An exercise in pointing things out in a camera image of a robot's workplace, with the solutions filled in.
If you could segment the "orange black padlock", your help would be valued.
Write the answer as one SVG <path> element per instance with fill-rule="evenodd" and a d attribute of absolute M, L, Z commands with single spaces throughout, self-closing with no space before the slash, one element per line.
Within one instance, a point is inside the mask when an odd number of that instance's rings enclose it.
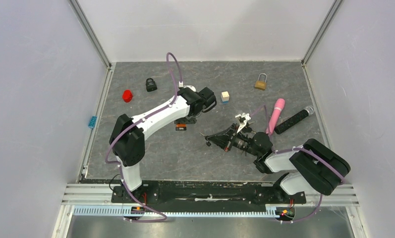
<path fill-rule="evenodd" d="M 175 121 L 175 130 L 176 131 L 186 131 L 187 130 L 187 124 L 186 123 L 182 123 L 180 121 Z"/>

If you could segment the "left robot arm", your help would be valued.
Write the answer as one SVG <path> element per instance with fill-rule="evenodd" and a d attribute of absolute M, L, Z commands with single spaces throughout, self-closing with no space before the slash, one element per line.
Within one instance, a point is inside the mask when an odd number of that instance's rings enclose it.
<path fill-rule="evenodd" d="M 133 117 L 122 114 L 117 118 L 109 139 L 108 153 L 115 155 L 112 162 L 120 169 L 126 199 L 137 202 L 143 195 L 139 163 L 145 155 L 145 141 L 175 120 L 196 118 L 216 104 L 215 93 L 208 87 L 198 92 L 184 87 L 168 101 L 145 113 Z"/>

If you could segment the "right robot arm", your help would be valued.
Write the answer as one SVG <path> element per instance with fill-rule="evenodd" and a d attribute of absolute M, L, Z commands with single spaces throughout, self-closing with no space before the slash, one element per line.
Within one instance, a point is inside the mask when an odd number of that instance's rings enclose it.
<path fill-rule="evenodd" d="M 254 165 L 263 174 L 287 171 L 273 189 L 274 198 L 287 202 L 302 191 L 331 195 L 350 173 L 349 163 L 314 138 L 304 144 L 277 151 L 265 132 L 252 132 L 249 126 L 232 124 L 221 132 L 206 135 L 207 146 L 216 145 L 228 152 L 233 147 L 255 156 Z"/>

